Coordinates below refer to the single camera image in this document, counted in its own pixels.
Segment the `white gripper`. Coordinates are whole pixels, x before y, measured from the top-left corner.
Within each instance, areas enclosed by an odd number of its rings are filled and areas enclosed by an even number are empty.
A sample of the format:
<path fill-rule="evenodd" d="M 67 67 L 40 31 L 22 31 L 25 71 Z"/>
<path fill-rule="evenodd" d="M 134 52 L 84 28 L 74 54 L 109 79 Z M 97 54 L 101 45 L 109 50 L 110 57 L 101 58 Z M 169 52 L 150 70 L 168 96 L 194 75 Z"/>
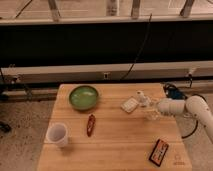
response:
<path fill-rule="evenodd" d="M 157 110 L 165 116 L 175 115 L 176 114 L 176 101 L 164 98 L 161 99 L 157 97 L 149 97 L 150 105 L 157 104 Z M 150 121 L 155 121 L 160 117 L 159 112 L 156 110 L 150 110 L 145 112 L 145 118 Z"/>

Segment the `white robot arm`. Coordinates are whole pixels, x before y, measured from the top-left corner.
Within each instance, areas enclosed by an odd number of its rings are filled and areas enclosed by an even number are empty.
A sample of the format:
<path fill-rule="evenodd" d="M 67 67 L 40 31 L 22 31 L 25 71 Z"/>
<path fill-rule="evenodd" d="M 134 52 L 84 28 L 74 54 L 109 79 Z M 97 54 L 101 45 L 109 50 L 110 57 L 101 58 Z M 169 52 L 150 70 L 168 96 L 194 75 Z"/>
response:
<path fill-rule="evenodd" d="M 206 135 L 213 143 L 213 112 L 203 96 L 192 95 L 187 99 L 162 98 L 156 102 L 147 100 L 144 107 L 163 116 L 182 116 L 195 119 L 194 129 L 188 135 L 183 136 L 183 139 L 193 135 L 198 124 L 201 123 Z"/>

